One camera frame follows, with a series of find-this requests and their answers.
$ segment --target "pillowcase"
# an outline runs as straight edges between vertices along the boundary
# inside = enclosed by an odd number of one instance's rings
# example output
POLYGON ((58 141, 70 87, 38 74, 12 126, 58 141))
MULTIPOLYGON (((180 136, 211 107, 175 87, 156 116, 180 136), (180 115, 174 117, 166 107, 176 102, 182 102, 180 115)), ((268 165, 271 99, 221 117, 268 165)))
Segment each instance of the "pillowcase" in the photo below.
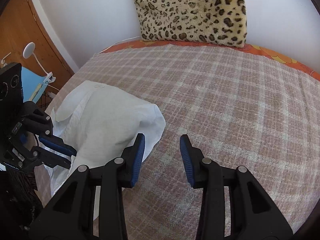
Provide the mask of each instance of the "pillowcase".
POLYGON ((199 41, 243 47, 244 0, 134 0, 144 41, 199 41))
MULTIPOLYGON (((104 166, 119 157, 125 147, 132 146, 138 133, 145 135, 144 161, 165 127, 164 117, 155 104, 117 87, 89 80, 72 90, 50 116, 53 134, 78 151, 76 157, 71 157, 70 170, 46 167, 52 196, 80 165, 104 166)), ((99 197, 100 187, 97 187, 94 219, 99 214, 99 197)))

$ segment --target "plaid blanket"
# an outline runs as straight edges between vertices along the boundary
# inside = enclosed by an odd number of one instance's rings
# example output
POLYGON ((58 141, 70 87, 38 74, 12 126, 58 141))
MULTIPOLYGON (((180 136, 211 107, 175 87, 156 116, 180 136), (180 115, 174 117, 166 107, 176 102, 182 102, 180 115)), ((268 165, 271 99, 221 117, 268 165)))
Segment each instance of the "plaid blanket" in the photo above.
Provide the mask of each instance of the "plaid blanket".
MULTIPOLYGON (((184 133, 218 164, 246 166, 293 231, 316 205, 320 83, 307 74, 222 47, 125 49, 94 55, 48 111, 84 80, 157 104, 167 123, 135 188, 123 191, 129 239, 195 239, 202 191, 187 183, 179 151, 184 133)), ((50 199, 47 176, 38 167, 38 190, 45 203, 50 199)), ((226 222, 228 232, 228 209, 226 222)))

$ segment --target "power cord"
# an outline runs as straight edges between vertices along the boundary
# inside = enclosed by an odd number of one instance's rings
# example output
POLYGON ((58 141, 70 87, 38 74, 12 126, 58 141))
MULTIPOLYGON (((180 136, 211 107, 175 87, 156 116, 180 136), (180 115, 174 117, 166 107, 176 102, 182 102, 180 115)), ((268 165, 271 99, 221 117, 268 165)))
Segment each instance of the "power cord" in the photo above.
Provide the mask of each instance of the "power cord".
POLYGON ((53 87, 53 86, 51 86, 51 85, 48 85, 48 84, 46 84, 47 86, 49 86, 49 87, 52 87, 52 88, 54 88, 54 89, 56 89, 56 90, 58 90, 58 91, 60 91, 59 89, 57 89, 57 88, 55 88, 55 87, 53 87))
MULTIPOLYGON (((123 41, 133 40, 133 39, 140 38, 140 37, 141 37, 141 36, 137 36, 137 37, 134 37, 134 38, 125 39, 125 40, 123 40, 123 41)), ((118 44, 119 42, 123 42, 123 41, 118 41, 118 42, 116 42, 115 44, 111 45, 110 47, 104 49, 103 51, 101 51, 101 52, 99 52, 99 53, 105 52, 106 50, 110 49, 112 46, 118 44)))
POLYGON ((41 65, 41 63, 39 62, 39 60, 38 60, 38 58, 37 58, 36 54, 32 53, 32 55, 33 55, 33 56, 35 56, 36 61, 38 62, 38 64, 39 64, 39 65, 40 65, 40 67, 42 68, 42 70, 43 70, 47 75, 49 75, 49 73, 48 73, 47 71, 45 71, 44 67, 43 67, 43 66, 41 65))

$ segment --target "white cable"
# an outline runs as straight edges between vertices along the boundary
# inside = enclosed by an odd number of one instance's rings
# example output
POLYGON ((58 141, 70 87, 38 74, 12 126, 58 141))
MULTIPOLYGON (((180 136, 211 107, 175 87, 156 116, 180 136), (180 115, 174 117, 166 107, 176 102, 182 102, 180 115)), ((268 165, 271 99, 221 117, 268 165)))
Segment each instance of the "white cable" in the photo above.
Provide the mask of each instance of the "white cable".
MULTIPOLYGON (((140 38, 140 37, 141 37, 141 36, 137 36, 137 37, 134 37, 134 38, 125 39, 125 40, 123 40, 123 41, 128 41, 128 40, 132 40, 132 39, 136 39, 136 38, 140 38)), ((104 49, 103 51, 101 51, 101 52, 99 52, 99 53, 102 53, 102 52, 106 51, 107 49, 110 49, 112 46, 116 45, 117 43, 123 42, 123 41, 118 41, 118 42, 116 42, 115 44, 111 45, 110 47, 104 49)))
POLYGON ((49 75, 49 73, 48 73, 47 71, 45 71, 45 70, 44 70, 44 68, 43 68, 43 66, 40 64, 40 62, 39 62, 39 60, 38 60, 38 58, 37 58, 36 54, 34 54, 34 53, 32 53, 32 54, 33 54, 33 56, 35 56, 35 58, 36 58, 36 60, 37 60, 38 64, 39 64, 39 65, 40 65, 40 67, 42 68, 42 70, 43 70, 47 75, 49 75))
POLYGON ((5 61, 4 61, 4 60, 5 60, 5 58, 6 58, 6 57, 8 57, 10 54, 11 54, 11 52, 10 52, 10 53, 8 53, 8 55, 7 55, 7 56, 5 56, 5 57, 1 60, 1 64, 3 64, 3 65, 5 64, 5 61))
POLYGON ((55 87, 53 87, 53 86, 50 86, 50 85, 48 85, 48 84, 46 84, 47 86, 49 86, 49 87, 52 87, 52 88, 54 88, 54 89, 56 89, 56 90, 58 90, 58 91, 60 91, 59 89, 57 89, 57 88, 55 88, 55 87))

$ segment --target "fabric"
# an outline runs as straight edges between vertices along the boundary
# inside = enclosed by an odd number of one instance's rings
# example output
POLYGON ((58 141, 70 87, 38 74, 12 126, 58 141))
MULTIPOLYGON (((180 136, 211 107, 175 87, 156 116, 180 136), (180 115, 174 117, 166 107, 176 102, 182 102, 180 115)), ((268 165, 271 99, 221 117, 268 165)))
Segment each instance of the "fabric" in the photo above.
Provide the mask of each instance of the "fabric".
MULTIPOLYGON (((123 49, 94 55, 48 111, 84 80, 154 103, 166 120, 138 183, 123 191, 129 239, 195 239, 202 191, 187 183, 179 151, 185 133, 218 164, 246 166, 293 231, 316 205, 320 83, 302 71, 220 46, 123 49)), ((37 185, 45 194, 46 182, 37 185)), ((228 231, 229 212, 226 222, 228 231)))
MULTIPOLYGON (((52 196, 80 165, 104 166, 119 157, 125 147, 132 146, 138 133, 145 135, 144 161, 165 127, 164 117, 155 104, 92 81, 84 81, 72 90, 50 116, 53 134, 77 150, 77 156, 71 157, 70 170, 46 167, 51 176, 52 196)), ((99 196, 97 187, 94 218, 99 214, 99 196)))
POLYGON ((37 92, 39 85, 42 86, 46 77, 38 76, 25 67, 21 68, 21 81, 23 89, 23 101, 32 101, 37 92))
MULTIPOLYGON (((157 47, 164 45, 176 45, 176 46, 188 46, 188 47, 201 47, 201 46, 217 46, 215 44, 203 43, 203 42, 188 42, 188 41, 130 41, 121 43, 111 48, 105 50, 103 53, 118 51, 121 49, 138 49, 144 47, 157 47)), ((287 65, 288 67, 292 67, 294 69, 298 69, 312 76, 316 80, 320 81, 320 74, 314 71, 312 68, 307 67, 306 65, 296 61, 293 58, 287 57, 279 52, 276 52, 271 49, 266 49, 261 46, 245 44, 243 48, 235 48, 230 47, 232 49, 236 49, 245 53, 250 53, 253 55, 261 55, 270 59, 274 59, 282 64, 287 65)))
POLYGON ((134 0, 144 41, 202 41, 243 47, 244 0, 134 0))

